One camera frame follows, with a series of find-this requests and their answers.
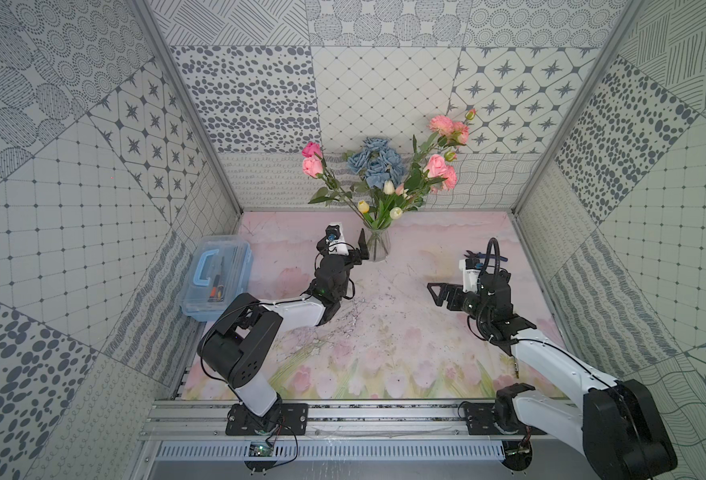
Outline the clear glass vase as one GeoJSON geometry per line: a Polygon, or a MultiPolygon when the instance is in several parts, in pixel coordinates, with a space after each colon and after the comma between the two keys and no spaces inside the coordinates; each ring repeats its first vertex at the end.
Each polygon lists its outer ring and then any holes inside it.
{"type": "Polygon", "coordinates": [[[387,259],[392,251],[390,232],[388,229],[372,229],[364,227],[365,240],[369,252],[369,260],[381,262],[387,259]]]}

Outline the pink carnation spray stem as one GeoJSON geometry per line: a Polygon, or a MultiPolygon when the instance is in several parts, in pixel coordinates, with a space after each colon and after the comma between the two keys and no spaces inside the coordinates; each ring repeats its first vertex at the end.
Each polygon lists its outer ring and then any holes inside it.
{"type": "Polygon", "coordinates": [[[446,115],[431,118],[428,125],[429,137],[422,143],[418,143],[416,138],[413,138],[414,152],[408,175],[413,162],[425,166],[434,154],[442,155],[453,166],[453,162],[458,157],[458,149],[467,145],[470,127],[476,117],[477,110],[471,108],[460,120],[453,120],[446,115]]]}

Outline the light pink rose stem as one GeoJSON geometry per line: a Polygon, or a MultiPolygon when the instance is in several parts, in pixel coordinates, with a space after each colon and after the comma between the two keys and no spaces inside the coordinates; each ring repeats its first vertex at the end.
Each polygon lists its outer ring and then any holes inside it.
{"type": "Polygon", "coordinates": [[[323,186],[309,200],[309,204],[342,204],[348,207],[353,205],[352,193],[346,192],[334,175],[328,168],[324,159],[314,156],[306,157],[302,163],[303,172],[316,180],[323,183],[323,186]]]}

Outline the pink rose stem large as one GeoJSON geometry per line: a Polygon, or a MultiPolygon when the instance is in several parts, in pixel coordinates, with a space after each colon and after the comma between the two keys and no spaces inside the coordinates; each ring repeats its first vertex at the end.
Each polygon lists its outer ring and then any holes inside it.
{"type": "Polygon", "coordinates": [[[429,194],[453,190],[458,183],[455,168],[442,155],[432,155],[425,166],[418,162],[412,168],[403,186],[405,211],[418,210],[425,204],[429,194]]]}

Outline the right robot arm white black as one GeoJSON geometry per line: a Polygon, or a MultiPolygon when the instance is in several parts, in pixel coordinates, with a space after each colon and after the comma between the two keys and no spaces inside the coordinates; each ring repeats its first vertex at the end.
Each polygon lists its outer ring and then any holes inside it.
{"type": "Polygon", "coordinates": [[[555,401],[527,383],[504,387],[495,397],[496,427],[541,430],[582,454],[601,479],[652,479],[675,470],[678,457],[648,388],[554,344],[515,313],[509,281],[505,270],[466,269],[461,284],[427,286],[437,306],[465,313],[474,336],[532,367],[570,401],[555,401]]]}

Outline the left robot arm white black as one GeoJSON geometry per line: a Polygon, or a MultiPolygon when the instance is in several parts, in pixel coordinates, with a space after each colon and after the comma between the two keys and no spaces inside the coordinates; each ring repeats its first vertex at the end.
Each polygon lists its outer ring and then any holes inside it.
{"type": "Polygon", "coordinates": [[[260,300],[238,295],[200,340],[202,371],[223,381],[247,412],[267,424],[278,422],[281,397],[261,369],[276,337],[298,328],[318,327],[333,319],[344,300],[355,296],[351,270],[369,259],[366,234],[345,241],[342,225],[326,227],[317,243],[320,261],[308,288],[297,298],[260,300]]]}

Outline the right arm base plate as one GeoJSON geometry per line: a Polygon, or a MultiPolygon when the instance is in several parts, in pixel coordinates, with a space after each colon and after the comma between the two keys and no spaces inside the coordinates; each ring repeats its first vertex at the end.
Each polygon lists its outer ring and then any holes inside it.
{"type": "Polygon", "coordinates": [[[493,402],[462,401],[457,409],[469,435],[525,435],[542,436],[544,431],[526,426],[516,418],[507,418],[497,412],[493,402]]]}

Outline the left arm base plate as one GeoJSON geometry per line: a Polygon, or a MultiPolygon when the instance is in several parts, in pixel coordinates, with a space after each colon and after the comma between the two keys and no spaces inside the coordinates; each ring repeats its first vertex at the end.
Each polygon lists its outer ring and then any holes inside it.
{"type": "Polygon", "coordinates": [[[309,405],[276,403],[264,416],[258,416],[243,404],[234,405],[227,415],[227,436],[296,435],[306,432],[309,405]]]}

